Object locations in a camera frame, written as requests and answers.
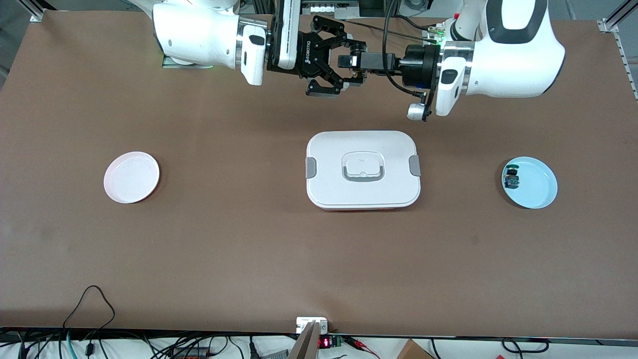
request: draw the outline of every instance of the cable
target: cable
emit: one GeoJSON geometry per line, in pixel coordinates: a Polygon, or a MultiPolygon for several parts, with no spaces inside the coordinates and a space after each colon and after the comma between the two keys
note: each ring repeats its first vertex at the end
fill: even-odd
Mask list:
{"type": "Polygon", "coordinates": [[[405,20],[408,24],[410,24],[412,27],[414,27],[417,30],[421,30],[421,31],[427,31],[431,26],[436,26],[436,24],[431,24],[431,25],[425,25],[425,26],[421,26],[421,25],[417,25],[417,23],[415,23],[414,21],[410,20],[409,17],[404,16],[404,15],[400,15],[397,14],[394,17],[397,17],[399,19],[403,19],[405,20]]]}
{"type": "Polygon", "coordinates": [[[55,337],[55,335],[51,335],[45,342],[44,345],[42,345],[42,347],[38,348],[38,352],[36,353],[36,356],[33,357],[33,359],[39,359],[40,357],[40,353],[42,353],[42,351],[44,350],[44,348],[47,346],[47,344],[51,341],[51,339],[53,339],[53,337],[55,337]]]}
{"type": "Polygon", "coordinates": [[[385,22],[383,24],[383,41],[381,42],[381,58],[383,62],[383,71],[385,72],[385,76],[390,80],[390,83],[401,90],[402,92],[407,93],[408,95],[412,95],[414,97],[423,98],[423,94],[418,91],[410,91],[402,86],[400,86],[396,81],[390,76],[390,72],[388,71],[388,58],[387,58],[387,42],[388,42],[388,25],[390,24],[390,9],[395,8],[397,0],[392,0],[388,10],[385,12],[385,22]]]}
{"type": "Polygon", "coordinates": [[[98,338],[98,342],[100,343],[100,348],[102,348],[102,354],[104,354],[104,358],[108,359],[107,351],[104,350],[104,345],[102,345],[102,338],[98,338]]]}
{"type": "Polygon", "coordinates": [[[71,352],[73,359],[78,359],[78,356],[75,354],[75,350],[73,350],[73,346],[71,345],[71,332],[66,332],[66,345],[69,347],[69,352],[71,352]]]}
{"type": "Polygon", "coordinates": [[[544,348],[541,348],[539,350],[521,350],[521,347],[518,345],[518,343],[512,339],[512,338],[503,338],[503,340],[501,340],[501,346],[503,346],[503,349],[507,350],[508,352],[512,353],[512,354],[518,354],[519,357],[521,359],[523,358],[523,353],[528,353],[528,354],[539,354],[539,353],[545,353],[548,349],[549,349],[549,342],[543,342],[545,344],[544,348]],[[512,344],[514,344],[514,346],[516,347],[516,350],[511,350],[510,348],[508,348],[505,345],[505,342],[510,342],[512,344]]]}
{"type": "Polygon", "coordinates": [[[24,338],[22,338],[22,335],[20,334],[20,332],[16,332],[18,333],[18,337],[20,338],[20,347],[18,348],[18,359],[23,359],[23,355],[24,357],[26,357],[26,353],[24,353],[24,338]]]}
{"type": "Polygon", "coordinates": [[[82,296],[80,297],[80,300],[78,301],[78,303],[75,305],[75,308],[73,308],[73,310],[69,313],[69,315],[66,316],[66,319],[64,319],[64,322],[62,323],[62,328],[63,329],[66,328],[66,322],[69,320],[69,318],[71,318],[71,316],[73,316],[75,314],[75,311],[78,310],[78,308],[80,307],[80,304],[82,303],[82,300],[84,300],[84,296],[86,295],[86,293],[89,291],[90,288],[95,288],[95,289],[97,289],[100,292],[100,295],[102,295],[102,300],[104,300],[104,302],[108,305],[109,309],[111,310],[111,319],[109,319],[106,323],[102,324],[99,328],[94,329],[91,332],[89,332],[89,334],[87,334],[87,337],[89,337],[89,343],[87,345],[87,348],[93,346],[93,344],[92,344],[93,335],[95,333],[97,333],[98,331],[100,331],[105,326],[109,325],[113,321],[113,319],[115,319],[115,308],[113,308],[113,305],[111,305],[111,303],[108,301],[107,297],[104,295],[104,292],[102,291],[102,288],[92,284],[92,285],[90,285],[90,286],[88,286],[88,287],[86,287],[84,289],[84,292],[82,292],[82,296]]]}
{"type": "Polygon", "coordinates": [[[374,351],[370,350],[370,349],[364,349],[363,351],[365,351],[366,353],[370,353],[374,356],[376,356],[376,359],[381,359],[374,351]]]}
{"type": "Polygon", "coordinates": [[[432,342],[432,350],[434,350],[434,355],[436,355],[436,359],[441,359],[441,356],[438,354],[438,351],[436,350],[436,344],[434,343],[434,339],[430,339],[430,341],[432,342]]]}
{"type": "Polygon", "coordinates": [[[169,353],[171,353],[171,357],[174,357],[175,356],[175,353],[174,353],[175,348],[179,347],[182,344],[186,344],[186,343],[188,343],[191,340],[192,340],[192,338],[190,338],[189,336],[187,336],[187,337],[179,337],[175,341],[174,344],[171,344],[171,345],[165,347],[164,349],[159,350],[155,355],[153,355],[151,357],[151,359],[160,358],[160,355],[161,356],[168,356],[169,353]]]}
{"type": "MultiPolygon", "coordinates": [[[[226,347],[228,346],[228,337],[224,337],[224,338],[226,338],[226,344],[224,344],[224,347],[221,348],[221,350],[218,351],[217,353],[214,353],[214,354],[211,353],[211,356],[216,356],[216,355],[220,354],[222,351],[224,351],[224,349],[226,349],[226,347]]],[[[211,350],[211,344],[208,344],[208,350],[209,351],[211,350]]]]}
{"type": "Polygon", "coordinates": [[[260,359],[259,353],[257,353],[257,348],[255,348],[255,343],[253,342],[253,336],[250,336],[250,343],[248,344],[248,348],[250,348],[250,359],[260,359]]]}
{"type": "Polygon", "coordinates": [[[104,328],[105,326],[109,325],[113,319],[115,319],[115,309],[113,308],[113,306],[111,305],[111,303],[108,301],[107,297],[104,295],[104,292],[102,291],[102,288],[96,286],[96,285],[90,285],[88,287],[86,287],[86,289],[84,290],[84,292],[82,293],[82,296],[80,297],[80,301],[76,304],[75,308],[73,308],[73,310],[69,313],[68,316],[66,316],[66,319],[64,320],[64,322],[62,322],[62,328],[66,328],[66,322],[69,320],[69,318],[75,314],[75,311],[78,310],[78,308],[80,307],[80,304],[82,303],[82,300],[84,299],[84,295],[86,294],[86,292],[88,292],[88,290],[90,288],[95,288],[97,290],[100,291],[100,295],[102,295],[102,299],[104,300],[104,302],[108,305],[108,307],[111,310],[111,319],[109,319],[106,323],[102,324],[101,327],[99,327],[97,330],[95,330],[96,332],[102,328],[104,328]]]}
{"type": "Polygon", "coordinates": [[[146,342],[146,344],[149,346],[149,348],[151,349],[151,352],[153,353],[153,355],[155,355],[155,353],[157,353],[157,348],[155,348],[152,344],[151,341],[149,341],[149,339],[146,337],[146,334],[144,332],[142,332],[142,336],[144,337],[144,341],[146,342]]]}
{"type": "Polygon", "coordinates": [[[244,352],[242,351],[242,349],[237,344],[235,344],[235,342],[233,341],[233,338],[230,338],[230,337],[227,337],[227,338],[228,338],[228,340],[230,341],[231,344],[233,344],[234,346],[237,347],[237,349],[239,349],[239,354],[241,354],[241,359],[245,359],[244,358],[244,352]]]}
{"type": "MultiPolygon", "coordinates": [[[[353,25],[364,26],[364,27],[367,27],[369,29],[383,31],[383,29],[380,28],[380,27],[364,24],[362,22],[356,22],[356,21],[352,21],[352,20],[344,20],[344,22],[347,22],[347,23],[353,24],[353,25]]],[[[396,35],[396,36],[403,36],[405,38],[411,38],[411,39],[414,39],[414,40],[425,41],[425,42],[429,42],[429,43],[436,43],[436,40],[430,40],[430,39],[427,39],[427,38],[424,38],[424,37],[418,37],[418,36],[412,36],[412,35],[403,34],[403,33],[397,33],[396,31],[388,30],[388,34],[393,34],[393,35],[396,35]]]]}

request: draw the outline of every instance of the container lid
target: container lid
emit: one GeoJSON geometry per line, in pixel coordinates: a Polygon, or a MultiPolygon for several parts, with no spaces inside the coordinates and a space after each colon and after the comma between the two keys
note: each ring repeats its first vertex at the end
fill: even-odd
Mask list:
{"type": "Polygon", "coordinates": [[[117,157],[104,174],[104,190],[115,202],[134,203],[145,199],[160,180],[155,158],[144,152],[129,152],[117,157]]]}
{"type": "Polygon", "coordinates": [[[558,182],[552,170],[532,157],[517,157],[507,162],[501,185],[512,201],[532,209],[547,207],[558,193],[558,182]]]}
{"type": "Polygon", "coordinates": [[[403,132],[322,132],[308,142],[308,197],[324,209],[408,206],[419,196],[419,176],[416,145],[403,132]]]}

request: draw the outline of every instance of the wire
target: wire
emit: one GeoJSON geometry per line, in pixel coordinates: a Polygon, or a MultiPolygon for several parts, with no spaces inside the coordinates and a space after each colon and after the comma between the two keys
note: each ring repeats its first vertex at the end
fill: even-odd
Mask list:
{"type": "Polygon", "coordinates": [[[245,359],[244,358],[244,352],[242,351],[242,349],[237,344],[235,344],[235,342],[233,341],[233,338],[230,338],[230,337],[227,337],[227,338],[228,338],[228,340],[230,341],[231,344],[233,344],[234,346],[237,347],[237,349],[239,349],[239,354],[241,354],[241,359],[245,359]]]}
{"type": "Polygon", "coordinates": [[[155,353],[157,353],[157,348],[155,348],[152,344],[151,341],[149,341],[149,339],[146,337],[146,334],[144,332],[142,332],[142,336],[144,337],[144,341],[146,342],[146,344],[149,346],[149,348],[151,349],[151,352],[153,353],[153,355],[155,355],[155,353]]]}
{"type": "Polygon", "coordinates": [[[545,344],[545,347],[539,350],[521,350],[521,347],[518,345],[516,340],[512,338],[503,338],[503,340],[501,340],[501,346],[503,346],[503,349],[507,350],[508,352],[512,354],[518,354],[521,359],[523,359],[523,353],[528,353],[528,354],[545,353],[549,349],[549,342],[543,342],[543,343],[545,344]],[[511,350],[510,348],[508,348],[505,345],[506,342],[510,342],[514,344],[514,346],[516,347],[516,350],[511,350]]]}
{"type": "Polygon", "coordinates": [[[425,26],[417,25],[417,23],[415,23],[414,21],[410,20],[409,17],[404,16],[404,15],[400,15],[400,14],[397,14],[394,17],[397,17],[399,19],[405,20],[405,22],[410,24],[412,27],[414,27],[417,30],[421,30],[421,31],[427,31],[431,26],[436,26],[436,24],[430,24],[430,25],[425,25],[425,26]]]}
{"type": "MultiPolygon", "coordinates": [[[[347,22],[347,23],[353,24],[353,25],[364,26],[364,27],[367,27],[369,29],[383,31],[383,29],[380,28],[380,27],[364,24],[362,22],[356,22],[356,21],[352,21],[352,20],[344,20],[344,22],[347,22]]],[[[418,36],[412,36],[412,35],[403,34],[403,33],[397,33],[396,31],[388,30],[388,34],[393,34],[393,35],[396,35],[396,36],[403,36],[405,38],[411,38],[411,39],[414,39],[414,40],[420,40],[420,41],[425,41],[425,42],[429,42],[429,43],[436,43],[436,40],[430,40],[430,39],[427,39],[427,38],[424,38],[424,37],[418,37],[418,36]]]]}
{"type": "Polygon", "coordinates": [[[436,355],[436,359],[441,359],[441,356],[438,354],[438,351],[436,350],[436,344],[434,343],[434,339],[430,338],[430,341],[432,342],[432,350],[434,350],[434,355],[436,355]]]}
{"type": "Polygon", "coordinates": [[[363,349],[363,351],[365,351],[366,353],[370,353],[370,354],[376,356],[376,359],[381,359],[374,351],[370,350],[369,348],[363,349]]]}
{"type": "MultiPolygon", "coordinates": [[[[223,347],[223,348],[221,348],[221,350],[220,350],[220,351],[218,351],[217,353],[214,353],[214,354],[213,354],[213,353],[211,353],[211,356],[216,356],[216,355],[220,354],[222,351],[224,351],[224,349],[226,349],[226,347],[228,346],[228,337],[225,337],[225,338],[226,338],[226,344],[224,344],[224,347],[223,347]]],[[[211,343],[209,343],[209,344],[208,344],[208,350],[209,350],[209,351],[211,350],[211,344],[212,344],[212,340],[213,340],[213,339],[214,339],[214,337],[213,337],[213,338],[211,338],[211,343]]]]}
{"type": "Polygon", "coordinates": [[[95,288],[100,292],[100,295],[102,295],[102,300],[104,300],[104,302],[108,305],[109,309],[111,310],[111,319],[109,319],[106,323],[102,324],[101,327],[92,330],[91,332],[89,332],[89,334],[87,334],[87,337],[89,337],[89,344],[91,344],[91,342],[93,341],[93,335],[95,333],[97,333],[98,331],[102,330],[105,326],[109,325],[113,319],[115,319],[115,308],[113,308],[113,305],[111,305],[111,303],[108,301],[107,297],[104,295],[104,292],[102,291],[102,288],[100,288],[99,286],[96,285],[90,285],[88,287],[86,287],[84,289],[84,292],[82,292],[82,296],[80,297],[80,300],[78,301],[78,303],[75,305],[75,308],[73,308],[73,310],[69,313],[68,316],[66,316],[66,319],[64,319],[64,322],[62,323],[62,328],[66,328],[66,322],[69,320],[69,318],[71,318],[71,316],[73,316],[75,314],[75,311],[78,310],[78,308],[80,307],[80,304],[82,303],[82,300],[84,299],[84,296],[86,295],[86,293],[89,291],[90,288],[95,288]]]}
{"type": "Polygon", "coordinates": [[[154,354],[151,359],[155,359],[155,358],[160,358],[161,356],[168,356],[168,353],[170,352],[174,352],[175,348],[177,348],[178,346],[182,345],[182,344],[186,344],[188,343],[190,340],[192,340],[191,338],[189,338],[189,336],[187,337],[179,337],[174,344],[171,344],[167,347],[165,347],[162,350],[159,350],[156,354],[154,354]]]}
{"type": "Polygon", "coordinates": [[[60,330],[60,335],[57,338],[57,353],[62,359],[62,334],[64,333],[64,329],[60,330]]]}
{"type": "Polygon", "coordinates": [[[36,353],[36,356],[33,357],[33,359],[39,359],[40,357],[40,353],[42,353],[42,351],[44,350],[44,348],[47,346],[47,344],[51,341],[51,339],[53,339],[53,337],[55,337],[56,335],[53,334],[51,335],[51,337],[49,337],[45,342],[44,345],[42,345],[42,347],[38,348],[38,352],[36,353]]]}
{"type": "Polygon", "coordinates": [[[16,333],[18,333],[18,337],[20,338],[20,347],[18,348],[18,359],[22,359],[22,353],[24,353],[24,338],[22,338],[22,335],[20,334],[20,332],[16,332],[16,333]]]}
{"type": "Polygon", "coordinates": [[[66,332],[66,345],[69,347],[69,352],[71,352],[73,359],[78,359],[78,356],[75,354],[75,350],[73,350],[73,346],[71,345],[71,332],[66,332]]]}
{"type": "Polygon", "coordinates": [[[107,297],[104,295],[104,292],[102,291],[102,288],[96,286],[96,285],[90,285],[88,287],[86,287],[86,289],[84,290],[84,292],[82,293],[82,296],[80,297],[80,301],[75,305],[75,308],[73,308],[73,310],[69,313],[68,316],[66,316],[66,319],[64,320],[64,322],[62,322],[62,328],[66,328],[66,322],[69,320],[69,318],[75,314],[75,311],[78,310],[78,308],[80,307],[80,304],[82,303],[82,300],[84,299],[84,295],[86,294],[86,292],[88,292],[88,290],[90,288],[95,288],[97,290],[100,291],[100,295],[102,295],[102,299],[104,300],[104,302],[108,305],[108,307],[111,310],[111,319],[109,319],[106,323],[102,324],[101,327],[99,327],[97,330],[95,330],[96,332],[102,328],[104,328],[105,326],[109,325],[113,319],[115,319],[115,309],[113,308],[113,306],[111,305],[111,303],[108,301],[107,297]]]}
{"type": "Polygon", "coordinates": [[[100,343],[100,348],[102,348],[102,354],[104,354],[104,358],[108,359],[107,351],[104,350],[104,345],[102,345],[102,338],[98,338],[98,342],[100,343]]]}
{"type": "Polygon", "coordinates": [[[410,91],[402,86],[400,86],[396,81],[390,76],[390,72],[388,71],[388,57],[387,57],[387,42],[388,42],[388,25],[390,24],[390,9],[395,8],[397,0],[391,0],[390,6],[388,6],[388,10],[385,12],[385,22],[383,24],[383,41],[381,42],[381,58],[383,62],[383,72],[385,72],[385,76],[388,78],[390,83],[401,90],[402,92],[407,93],[408,95],[412,95],[414,97],[423,98],[424,93],[418,91],[410,91]]]}

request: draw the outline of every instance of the white plate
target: white plate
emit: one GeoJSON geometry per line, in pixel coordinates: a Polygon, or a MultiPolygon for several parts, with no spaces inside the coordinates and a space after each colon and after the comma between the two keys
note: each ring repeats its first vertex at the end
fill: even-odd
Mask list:
{"type": "Polygon", "coordinates": [[[517,157],[507,162],[501,175],[501,186],[512,201],[534,210],[550,205],[558,193],[558,182],[552,170],[532,157],[517,157]],[[515,189],[505,188],[505,174],[509,165],[519,166],[519,187],[515,189]]]}
{"type": "Polygon", "coordinates": [[[155,158],[144,152],[117,157],[104,174],[104,190],[115,202],[135,203],[148,197],[160,180],[155,158]]]}

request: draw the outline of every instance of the white box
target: white box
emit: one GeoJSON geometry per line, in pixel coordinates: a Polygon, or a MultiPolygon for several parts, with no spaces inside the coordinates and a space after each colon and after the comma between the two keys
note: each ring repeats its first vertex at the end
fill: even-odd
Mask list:
{"type": "Polygon", "coordinates": [[[421,191],[419,156],[399,131],[322,132],[308,142],[306,190],[325,210],[409,206],[421,191]]]}

